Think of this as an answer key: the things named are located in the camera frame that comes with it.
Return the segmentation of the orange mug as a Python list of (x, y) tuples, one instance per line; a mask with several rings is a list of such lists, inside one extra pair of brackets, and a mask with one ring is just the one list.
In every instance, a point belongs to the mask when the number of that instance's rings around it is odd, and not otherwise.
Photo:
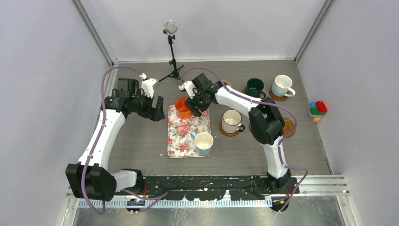
[(175, 102), (177, 116), (182, 120), (189, 119), (193, 115), (190, 108), (185, 104), (186, 100), (188, 100), (187, 97), (181, 97), (181, 98), (177, 99)]

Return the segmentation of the beige mug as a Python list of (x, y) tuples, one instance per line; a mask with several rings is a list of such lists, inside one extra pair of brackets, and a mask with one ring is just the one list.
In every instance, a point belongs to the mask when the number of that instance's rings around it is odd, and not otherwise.
[(228, 81), (222, 80), (222, 84), (224, 87), (227, 87), (227, 89), (231, 89), (231, 84)]

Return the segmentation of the white mug brown rim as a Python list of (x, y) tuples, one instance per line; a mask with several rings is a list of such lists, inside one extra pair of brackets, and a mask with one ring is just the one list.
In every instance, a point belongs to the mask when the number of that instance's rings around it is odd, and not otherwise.
[(245, 126), (242, 124), (242, 116), (237, 110), (226, 110), (222, 115), (222, 128), (227, 133), (234, 133), (237, 130), (243, 132)]

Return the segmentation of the floral serving tray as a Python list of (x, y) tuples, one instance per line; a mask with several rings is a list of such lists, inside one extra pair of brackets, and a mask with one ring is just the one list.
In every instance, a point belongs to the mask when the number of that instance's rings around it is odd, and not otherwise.
[(192, 132), (211, 133), (209, 110), (201, 117), (180, 119), (175, 105), (168, 108), (168, 139), (167, 154), (169, 158), (194, 158), (210, 156), (212, 152), (201, 151), (196, 148), (191, 136)]

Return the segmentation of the white light blue mug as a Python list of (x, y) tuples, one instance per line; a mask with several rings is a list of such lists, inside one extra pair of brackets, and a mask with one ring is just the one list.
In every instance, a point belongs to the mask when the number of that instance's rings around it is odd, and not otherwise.
[(200, 156), (208, 156), (212, 152), (214, 138), (208, 132), (191, 133), (195, 150)]

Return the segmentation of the dark green mug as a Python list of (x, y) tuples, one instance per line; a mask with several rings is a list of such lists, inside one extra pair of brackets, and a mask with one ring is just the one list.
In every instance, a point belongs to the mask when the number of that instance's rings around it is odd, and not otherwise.
[(251, 78), (246, 84), (247, 95), (264, 99), (267, 95), (264, 93), (264, 82), (258, 78)]

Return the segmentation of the white mug blue base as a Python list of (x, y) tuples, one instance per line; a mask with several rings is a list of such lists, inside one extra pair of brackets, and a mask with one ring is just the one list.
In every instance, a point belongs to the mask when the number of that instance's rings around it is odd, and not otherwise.
[(271, 87), (272, 94), (277, 97), (293, 97), (296, 91), (292, 88), (293, 81), (287, 75), (278, 75), (275, 77)]

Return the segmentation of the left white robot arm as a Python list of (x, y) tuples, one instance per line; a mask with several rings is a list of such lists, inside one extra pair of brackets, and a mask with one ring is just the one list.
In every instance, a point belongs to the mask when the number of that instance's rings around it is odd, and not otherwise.
[(90, 200), (110, 201), (114, 195), (127, 189), (133, 195), (144, 190), (144, 178), (138, 169), (108, 172), (108, 161), (117, 134), (131, 113), (160, 121), (165, 119), (162, 96), (155, 106), (154, 91), (159, 82), (147, 78), (142, 82), (120, 78), (112, 94), (104, 98), (100, 119), (86, 151), (75, 164), (68, 164), (65, 173), (73, 195)]

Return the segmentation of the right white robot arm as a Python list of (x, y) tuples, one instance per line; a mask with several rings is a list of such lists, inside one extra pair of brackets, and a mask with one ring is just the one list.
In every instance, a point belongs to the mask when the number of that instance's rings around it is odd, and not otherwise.
[(182, 82), (179, 90), (188, 94), (185, 104), (194, 116), (201, 116), (211, 103), (225, 105), (248, 117), (253, 137), (262, 145), (267, 160), (267, 183), (271, 192), (287, 188), (291, 172), (286, 167), (282, 147), (285, 122), (274, 100), (251, 97), (218, 81), (213, 83), (205, 74)]

